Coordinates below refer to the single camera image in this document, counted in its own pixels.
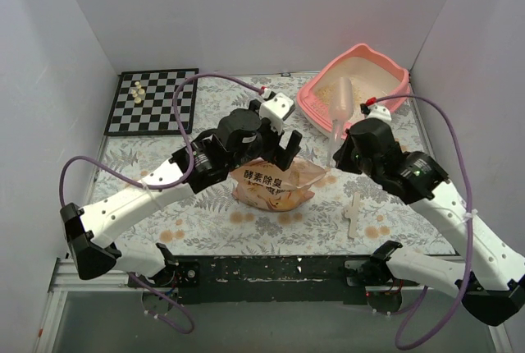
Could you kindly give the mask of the clear plastic scoop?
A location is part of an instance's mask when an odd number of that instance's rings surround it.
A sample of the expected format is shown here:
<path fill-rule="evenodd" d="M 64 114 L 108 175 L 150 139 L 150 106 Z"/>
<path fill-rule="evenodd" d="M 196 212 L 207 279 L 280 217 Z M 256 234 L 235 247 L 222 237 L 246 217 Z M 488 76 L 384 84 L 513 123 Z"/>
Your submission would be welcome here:
<path fill-rule="evenodd" d="M 342 144 L 342 136 L 346 122 L 354 114 L 354 92 L 349 77 L 342 76 L 334 83 L 329 104 L 331 133 L 326 156 L 326 165 L 334 165 L 333 156 Z"/>

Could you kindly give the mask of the pink litter bag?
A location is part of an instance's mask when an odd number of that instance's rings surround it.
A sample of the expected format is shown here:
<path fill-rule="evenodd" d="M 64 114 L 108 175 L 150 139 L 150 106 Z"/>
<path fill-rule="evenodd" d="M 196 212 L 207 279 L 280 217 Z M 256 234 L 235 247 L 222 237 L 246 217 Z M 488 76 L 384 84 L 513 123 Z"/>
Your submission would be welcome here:
<path fill-rule="evenodd" d="M 325 175 L 325 168 L 302 158 L 285 171 L 259 158 L 230 173 L 235 199 L 271 212 L 287 212 L 310 200 L 315 195 L 311 186 Z"/>

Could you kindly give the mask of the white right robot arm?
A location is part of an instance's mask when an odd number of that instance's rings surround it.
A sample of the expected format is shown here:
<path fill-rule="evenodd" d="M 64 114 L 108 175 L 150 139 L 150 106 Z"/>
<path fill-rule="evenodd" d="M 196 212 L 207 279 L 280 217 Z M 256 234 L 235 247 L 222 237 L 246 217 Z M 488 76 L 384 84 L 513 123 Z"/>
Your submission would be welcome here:
<path fill-rule="evenodd" d="M 451 263 L 387 241 L 350 276 L 366 286 L 408 280 L 455 297 L 477 320 L 498 326 L 524 306 L 524 257 L 506 245 L 463 200 L 445 170 L 423 152 L 404 152 L 390 125 L 364 119 L 347 130 L 336 168 L 365 174 L 423 216 L 469 265 Z"/>

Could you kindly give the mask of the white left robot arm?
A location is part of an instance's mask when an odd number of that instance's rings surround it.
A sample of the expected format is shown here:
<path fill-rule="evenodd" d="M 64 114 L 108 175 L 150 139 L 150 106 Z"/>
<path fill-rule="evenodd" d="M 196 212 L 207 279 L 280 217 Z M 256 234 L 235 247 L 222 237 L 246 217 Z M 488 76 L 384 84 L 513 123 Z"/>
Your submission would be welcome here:
<path fill-rule="evenodd" d="M 120 270 L 138 273 L 156 287 L 168 286 L 175 276 L 175 258 L 167 247 L 123 241 L 121 234 L 166 206 L 224 181 L 255 159 L 288 169 L 302 139 L 293 131 L 287 146 L 281 147 L 289 115 L 283 103 L 276 110 L 237 108 L 142 181 L 95 204 L 63 206 L 65 237 L 80 279 Z"/>

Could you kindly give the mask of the beige bag clip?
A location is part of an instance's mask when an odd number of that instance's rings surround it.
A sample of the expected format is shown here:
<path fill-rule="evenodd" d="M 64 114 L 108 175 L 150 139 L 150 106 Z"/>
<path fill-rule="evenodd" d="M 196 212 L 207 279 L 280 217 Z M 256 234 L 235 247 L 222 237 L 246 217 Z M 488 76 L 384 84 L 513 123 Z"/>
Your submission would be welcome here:
<path fill-rule="evenodd" d="M 343 216 L 349 221 L 348 238 L 354 239 L 357 236 L 358 215 L 360 209 L 361 194 L 355 192 L 350 203 L 345 206 Z"/>

